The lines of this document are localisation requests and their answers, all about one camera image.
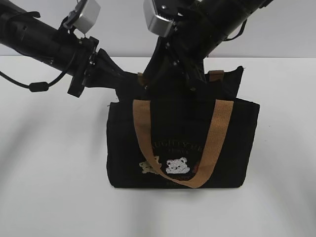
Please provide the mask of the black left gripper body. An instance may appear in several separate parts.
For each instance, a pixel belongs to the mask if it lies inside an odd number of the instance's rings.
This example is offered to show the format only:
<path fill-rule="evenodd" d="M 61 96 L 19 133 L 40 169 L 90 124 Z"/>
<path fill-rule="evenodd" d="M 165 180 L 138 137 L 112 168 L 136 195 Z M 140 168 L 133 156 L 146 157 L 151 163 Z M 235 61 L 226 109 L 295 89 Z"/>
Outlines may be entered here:
<path fill-rule="evenodd" d="M 85 88 L 117 89 L 130 79 L 138 79 L 138 73 L 121 69 L 105 50 L 96 50 L 98 43 L 94 37 L 78 40 L 76 55 L 67 71 L 72 76 L 68 94 L 80 97 Z"/>

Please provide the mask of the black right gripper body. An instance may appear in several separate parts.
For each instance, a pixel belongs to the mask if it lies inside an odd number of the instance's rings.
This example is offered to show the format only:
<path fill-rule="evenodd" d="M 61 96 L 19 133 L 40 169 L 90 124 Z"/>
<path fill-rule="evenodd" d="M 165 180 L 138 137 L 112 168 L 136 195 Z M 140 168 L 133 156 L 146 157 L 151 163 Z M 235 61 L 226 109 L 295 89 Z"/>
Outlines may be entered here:
<path fill-rule="evenodd" d="M 163 90 L 179 80 L 190 90 L 205 83 L 202 60 L 190 59 L 170 38 L 158 37 L 152 57 L 143 72 L 148 91 Z"/>

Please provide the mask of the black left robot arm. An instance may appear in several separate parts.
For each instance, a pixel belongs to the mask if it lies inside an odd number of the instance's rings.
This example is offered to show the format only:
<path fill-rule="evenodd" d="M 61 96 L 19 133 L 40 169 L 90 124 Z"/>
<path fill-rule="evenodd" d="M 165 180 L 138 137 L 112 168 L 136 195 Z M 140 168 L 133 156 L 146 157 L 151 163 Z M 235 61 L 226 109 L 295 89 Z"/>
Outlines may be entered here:
<path fill-rule="evenodd" d="M 65 75 L 72 80 L 68 94 L 80 97 L 85 88 L 110 88 L 119 99 L 137 97 L 143 91 L 138 75 L 122 70 L 103 49 L 98 39 L 78 38 L 75 30 L 87 33 L 96 23 L 100 5 L 94 0 L 78 1 L 58 29 L 39 20 L 40 13 L 26 11 L 9 0 L 0 2 L 1 44 L 61 71 L 51 82 L 30 84 L 0 75 L 31 92 L 45 92 Z"/>

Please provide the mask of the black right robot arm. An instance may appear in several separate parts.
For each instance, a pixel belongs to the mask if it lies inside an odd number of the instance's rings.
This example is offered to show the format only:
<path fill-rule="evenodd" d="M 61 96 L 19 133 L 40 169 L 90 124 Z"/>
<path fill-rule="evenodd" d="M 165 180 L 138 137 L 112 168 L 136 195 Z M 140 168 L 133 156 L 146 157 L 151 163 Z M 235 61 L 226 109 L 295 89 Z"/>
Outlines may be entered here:
<path fill-rule="evenodd" d="M 158 36 L 143 77 L 147 88 L 181 79 L 194 90 L 206 83 L 203 60 L 269 0 L 146 0 L 143 12 L 148 30 Z"/>

